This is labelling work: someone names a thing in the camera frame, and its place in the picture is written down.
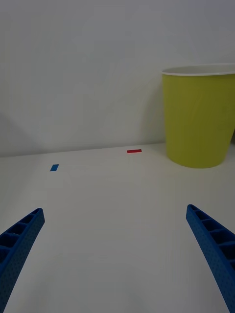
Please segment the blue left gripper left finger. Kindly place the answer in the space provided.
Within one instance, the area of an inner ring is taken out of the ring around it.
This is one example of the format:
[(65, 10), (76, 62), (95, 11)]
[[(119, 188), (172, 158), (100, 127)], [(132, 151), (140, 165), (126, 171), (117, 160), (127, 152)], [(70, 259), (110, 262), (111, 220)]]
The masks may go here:
[(43, 209), (37, 208), (0, 235), (1, 313), (44, 223)]

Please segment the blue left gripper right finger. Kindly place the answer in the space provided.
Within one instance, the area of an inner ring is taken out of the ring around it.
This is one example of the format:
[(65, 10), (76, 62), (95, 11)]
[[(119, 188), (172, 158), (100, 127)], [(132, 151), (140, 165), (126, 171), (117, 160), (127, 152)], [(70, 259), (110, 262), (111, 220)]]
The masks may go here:
[(235, 235), (192, 204), (187, 206), (186, 220), (229, 312), (235, 312)]

